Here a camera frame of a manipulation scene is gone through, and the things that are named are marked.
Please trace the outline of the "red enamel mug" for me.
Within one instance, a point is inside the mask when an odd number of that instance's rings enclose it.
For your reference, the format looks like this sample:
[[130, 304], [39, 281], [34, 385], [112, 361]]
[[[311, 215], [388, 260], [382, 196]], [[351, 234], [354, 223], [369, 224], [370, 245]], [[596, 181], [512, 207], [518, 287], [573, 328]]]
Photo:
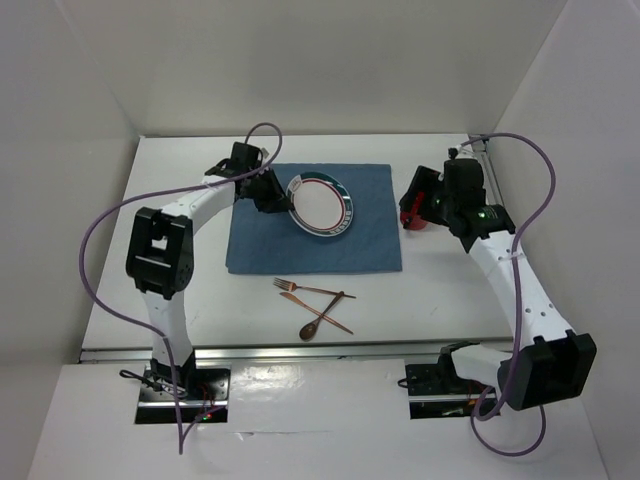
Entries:
[[419, 210], [424, 199], [422, 192], [415, 197], [404, 196], [399, 202], [400, 222], [404, 230], [423, 230], [428, 222], [419, 215]]

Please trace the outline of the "white plate green red rim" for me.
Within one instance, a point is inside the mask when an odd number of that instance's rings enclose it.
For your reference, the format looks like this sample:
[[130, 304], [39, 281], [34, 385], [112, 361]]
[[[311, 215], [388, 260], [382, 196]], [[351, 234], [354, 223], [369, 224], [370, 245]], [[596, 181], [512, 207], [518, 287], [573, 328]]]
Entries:
[[305, 232], [322, 238], [346, 232], [354, 218], [354, 204], [346, 187], [321, 172], [304, 172], [291, 179], [286, 190], [293, 206], [294, 223]]

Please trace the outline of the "blue cloth placemat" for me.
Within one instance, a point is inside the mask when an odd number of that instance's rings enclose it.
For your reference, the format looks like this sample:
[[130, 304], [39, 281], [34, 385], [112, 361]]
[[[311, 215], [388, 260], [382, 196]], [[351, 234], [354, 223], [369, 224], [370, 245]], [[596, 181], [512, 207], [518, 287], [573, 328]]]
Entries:
[[307, 172], [328, 174], [355, 207], [347, 230], [319, 237], [287, 213], [264, 214], [251, 200], [233, 207], [226, 267], [236, 275], [369, 274], [402, 270], [398, 214], [388, 164], [280, 164], [284, 184]]

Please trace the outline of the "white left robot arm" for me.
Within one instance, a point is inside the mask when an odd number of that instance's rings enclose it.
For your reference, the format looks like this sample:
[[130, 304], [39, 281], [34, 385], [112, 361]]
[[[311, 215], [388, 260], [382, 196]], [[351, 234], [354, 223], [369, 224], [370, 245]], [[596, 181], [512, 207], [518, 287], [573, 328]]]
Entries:
[[261, 167], [263, 158], [261, 149], [236, 142], [229, 158], [206, 171], [204, 189], [160, 209], [143, 207], [134, 217], [125, 270], [141, 292], [151, 326], [168, 339], [153, 340], [151, 371], [176, 399], [189, 397], [197, 387], [184, 295], [195, 269], [195, 234], [239, 199], [252, 200], [267, 214], [293, 209], [273, 170], [237, 178]]

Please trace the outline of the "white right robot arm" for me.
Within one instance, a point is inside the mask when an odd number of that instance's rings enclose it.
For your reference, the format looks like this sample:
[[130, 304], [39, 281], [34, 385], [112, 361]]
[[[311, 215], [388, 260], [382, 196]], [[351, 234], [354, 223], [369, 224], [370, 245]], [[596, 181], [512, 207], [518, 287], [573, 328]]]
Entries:
[[506, 209], [486, 201], [484, 173], [472, 158], [448, 160], [442, 171], [420, 166], [399, 202], [401, 221], [443, 226], [480, 267], [513, 334], [510, 353], [477, 342], [441, 349], [436, 379], [448, 392], [470, 380], [502, 394], [520, 411], [579, 396], [593, 365], [593, 338], [578, 334], [553, 307], [525, 254]]

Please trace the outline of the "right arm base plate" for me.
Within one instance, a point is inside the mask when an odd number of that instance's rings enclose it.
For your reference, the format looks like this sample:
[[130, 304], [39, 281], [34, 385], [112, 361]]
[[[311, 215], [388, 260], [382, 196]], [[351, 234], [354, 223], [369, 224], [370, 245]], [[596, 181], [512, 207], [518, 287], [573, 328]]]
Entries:
[[412, 420], [469, 417], [485, 385], [447, 377], [433, 363], [406, 364], [397, 385], [408, 395]]

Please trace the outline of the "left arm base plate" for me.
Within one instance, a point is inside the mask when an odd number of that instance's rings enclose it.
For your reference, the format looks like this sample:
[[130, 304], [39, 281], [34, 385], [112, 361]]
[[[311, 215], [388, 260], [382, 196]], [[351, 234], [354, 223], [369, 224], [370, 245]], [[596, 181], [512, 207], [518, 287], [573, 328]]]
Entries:
[[[155, 379], [148, 368], [142, 374], [122, 369], [119, 376], [139, 384], [134, 420], [137, 425], [176, 423], [174, 391], [169, 382]], [[197, 371], [192, 387], [178, 387], [183, 422], [188, 424], [198, 419], [204, 424], [226, 423], [230, 381], [229, 368], [205, 368]]]

